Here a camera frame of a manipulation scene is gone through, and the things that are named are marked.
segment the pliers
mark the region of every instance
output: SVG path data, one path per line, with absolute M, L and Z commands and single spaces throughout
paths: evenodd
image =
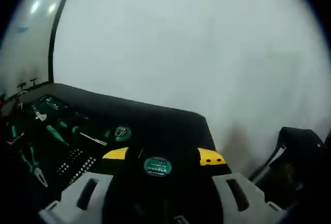
M 45 186 L 48 187 L 48 184 L 46 182 L 45 177 L 43 176 L 43 173 L 41 171 L 41 169 L 39 168 L 39 163 L 35 161 L 34 158 L 34 148 L 31 146 L 30 144 L 30 151 L 31 151 L 31 155 L 32 155 L 32 164 L 26 159 L 26 157 L 24 156 L 22 150 L 20 150 L 22 159 L 24 162 L 26 162 L 30 168 L 30 172 L 34 173 L 34 175 L 38 178 L 38 180 Z

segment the green label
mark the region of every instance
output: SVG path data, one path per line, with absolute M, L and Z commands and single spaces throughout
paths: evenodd
M 171 172 L 172 166 L 165 158 L 151 157 L 146 159 L 144 169 L 151 176 L 166 176 Z

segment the yellow clip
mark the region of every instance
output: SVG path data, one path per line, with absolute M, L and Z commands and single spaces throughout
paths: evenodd
M 206 166 L 206 165 L 222 165 L 226 164 L 225 159 L 222 157 L 222 155 L 218 154 L 216 151 L 211 151 L 203 148 L 198 148 L 200 153 L 200 165 Z
M 128 150 L 128 147 L 117 149 L 106 153 L 102 158 L 108 159 L 125 159 L 125 153 Z

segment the green pliers handle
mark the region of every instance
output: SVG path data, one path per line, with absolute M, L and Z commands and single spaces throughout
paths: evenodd
M 21 153 L 23 161 L 26 162 L 27 165 L 30 167 L 30 172 L 33 172 L 34 169 L 36 167 L 38 167 L 39 163 L 35 161 L 35 157 L 34 157 L 35 149 L 31 145 L 30 145 L 30 151 L 31 151 L 31 156 L 32 156 L 32 164 L 26 159 L 26 157 L 24 156 L 22 151 L 20 151 L 20 153 Z

